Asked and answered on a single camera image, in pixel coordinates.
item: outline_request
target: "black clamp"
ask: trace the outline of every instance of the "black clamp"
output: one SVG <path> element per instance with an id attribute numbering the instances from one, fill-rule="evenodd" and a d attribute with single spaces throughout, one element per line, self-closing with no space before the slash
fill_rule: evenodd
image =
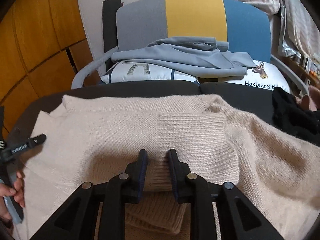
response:
<path id="1" fill-rule="evenodd" d="M 5 147 L 0 149 L 0 183 L 4 183 L 9 187 L 13 187 L 14 182 L 17 179 L 17 163 L 19 156 L 34 147 L 41 145 L 46 140 L 46 136 L 41 134 L 34 138 L 28 138 L 25 142 L 17 144 L 13 147 L 7 147 L 4 140 L 3 145 Z M 5 205 L 12 217 L 14 224 L 19 224 L 23 220 L 22 207 L 15 202 L 13 197 L 4 197 Z"/>
<path id="2" fill-rule="evenodd" d="M 284 240 L 260 211 L 231 182 L 207 182 L 168 153 L 172 191 L 178 203 L 191 203 L 191 240 L 217 239 L 212 202 L 216 203 L 222 240 Z"/>
<path id="3" fill-rule="evenodd" d="M 140 150 L 138 160 L 109 182 L 83 183 L 32 236 L 31 240 L 93 239 L 98 210 L 103 203 L 98 239 L 124 240 L 124 204 L 139 203 L 148 156 Z"/>
<path id="4" fill-rule="evenodd" d="M 192 173 L 174 149 L 168 152 L 172 191 L 178 203 L 191 203 L 191 240 L 216 240 L 212 203 L 218 211 L 222 240 L 284 240 L 231 182 L 217 185 Z M 124 205 L 139 203 L 147 170 L 147 152 L 109 182 L 83 183 L 31 237 L 31 240 L 124 240 Z M 97 221 L 100 203 L 103 204 Z"/>

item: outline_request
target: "gray armrest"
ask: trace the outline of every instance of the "gray armrest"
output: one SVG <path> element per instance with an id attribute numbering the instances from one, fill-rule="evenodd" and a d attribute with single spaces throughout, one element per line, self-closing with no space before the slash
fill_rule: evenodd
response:
<path id="1" fill-rule="evenodd" d="M 271 63 L 285 73 L 297 85 L 303 95 L 309 95 L 308 86 L 287 65 L 273 55 L 271 55 Z"/>
<path id="2" fill-rule="evenodd" d="M 81 88 L 84 82 L 84 79 L 90 75 L 93 71 L 97 70 L 102 64 L 104 64 L 108 59 L 111 58 L 112 54 L 118 52 L 119 48 L 114 47 L 111 50 L 108 50 L 101 58 L 98 58 L 90 62 L 87 66 L 81 69 L 76 76 L 74 77 L 71 85 L 71 89 Z"/>

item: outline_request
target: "light blue handle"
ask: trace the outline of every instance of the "light blue handle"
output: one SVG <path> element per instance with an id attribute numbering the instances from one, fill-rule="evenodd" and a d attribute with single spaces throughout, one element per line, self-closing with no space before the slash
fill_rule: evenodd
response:
<path id="1" fill-rule="evenodd" d="M 22 223 L 22 219 L 20 218 L 19 214 L 17 213 L 17 210 L 15 209 L 12 200 L 10 197 L 3 197 L 4 203 L 7 206 L 7 209 L 12 217 L 12 222 L 14 224 L 20 224 Z"/>

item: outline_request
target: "pillow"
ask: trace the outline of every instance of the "pillow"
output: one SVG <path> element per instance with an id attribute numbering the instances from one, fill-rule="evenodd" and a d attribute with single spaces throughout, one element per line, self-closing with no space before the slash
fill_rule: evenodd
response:
<path id="1" fill-rule="evenodd" d="M 140 81 L 140 80 L 160 80 L 177 79 L 187 80 L 199 85 L 198 79 L 194 76 L 173 70 L 170 68 L 154 65 L 150 63 L 137 63 L 119 61 L 110 68 L 107 73 L 101 77 L 101 80 L 107 84 Z"/>
<path id="2" fill-rule="evenodd" d="M 275 65 L 257 60 L 253 62 L 258 67 L 248 69 L 246 76 L 219 78 L 218 81 L 269 90 L 273 90 L 275 87 L 281 87 L 284 91 L 290 93 L 289 84 Z"/>

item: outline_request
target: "finger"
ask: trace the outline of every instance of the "finger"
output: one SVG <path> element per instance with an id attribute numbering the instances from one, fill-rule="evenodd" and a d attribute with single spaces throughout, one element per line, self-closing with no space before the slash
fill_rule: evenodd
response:
<path id="1" fill-rule="evenodd" d="M 0 217 L 11 219 L 11 215 L 5 206 L 4 199 L 2 197 L 0 197 Z"/>
<path id="2" fill-rule="evenodd" d="M 20 203 L 23 200 L 23 191 L 22 190 L 18 191 L 13 198 L 17 203 Z"/>
<path id="3" fill-rule="evenodd" d="M 8 187 L 7 185 L 0 183 L 0 196 L 1 197 L 10 197 L 16 194 L 17 191 L 13 188 Z"/>
<path id="4" fill-rule="evenodd" d="M 17 171 L 17 177 L 18 177 L 19 179 L 22 179 L 21 171 Z"/>
<path id="5" fill-rule="evenodd" d="M 17 179 L 14 182 L 13 186 L 14 186 L 16 191 L 19 191 L 20 189 L 22 189 L 22 179 Z"/>
<path id="6" fill-rule="evenodd" d="M 24 202 L 24 199 L 21 200 L 19 204 L 20 204 L 21 207 L 26 207 L 26 203 Z"/>

